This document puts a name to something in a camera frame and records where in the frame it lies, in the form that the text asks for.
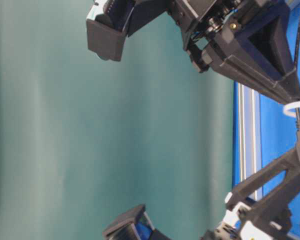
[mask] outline teal fabric backdrop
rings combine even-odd
[[[196,240],[232,186],[233,82],[195,71],[166,14],[99,60],[91,4],[0,1],[0,240],[102,239],[139,203]]]

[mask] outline wire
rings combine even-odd
[[[299,52],[300,52],[300,17],[299,17],[298,29],[296,32],[296,41],[295,41],[295,49],[294,49],[294,67],[296,71],[298,71]],[[300,130],[300,108],[295,109],[295,115],[296,115],[297,129]]]
[[[294,66],[298,69],[299,63],[299,49],[300,49],[300,17],[299,17],[299,24],[298,29],[296,32],[296,42],[295,42],[295,49],[294,49]]]

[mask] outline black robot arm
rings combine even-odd
[[[287,104],[300,84],[286,37],[290,9],[281,0],[95,0],[87,18],[88,48],[120,61],[126,37],[167,12],[199,72],[212,68]],[[196,43],[205,38],[200,49]]]
[[[166,10],[165,0],[96,0],[86,18],[88,49],[120,61],[126,37]]]

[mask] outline screw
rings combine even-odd
[[[236,24],[236,23],[230,23],[230,28],[232,29],[232,30],[235,30],[235,29],[237,29],[237,27],[238,27],[238,25]]]

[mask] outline blue panel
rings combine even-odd
[[[141,240],[148,240],[150,238],[152,230],[149,227],[142,223],[138,223],[135,228]]]
[[[232,185],[240,183],[240,153],[239,153],[239,109],[238,109],[238,83],[234,83],[233,98],[233,179]]]
[[[296,44],[299,14],[300,5],[292,11],[287,31],[289,47],[292,54],[294,54]],[[300,55],[298,75],[300,79]],[[296,125],[295,119],[283,115],[282,105],[265,96],[261,96],[260,111],[262,166],[264,167],[273,159],[278,158],[294,147],[296,143]],[[267,183],[263,188],[264,194],[271,191],[282,178],[283,176],[279,175]],[[291,232],[300,236],[300,194],[293,200],[289,207],[293,214],[291,218],[293,224]]]

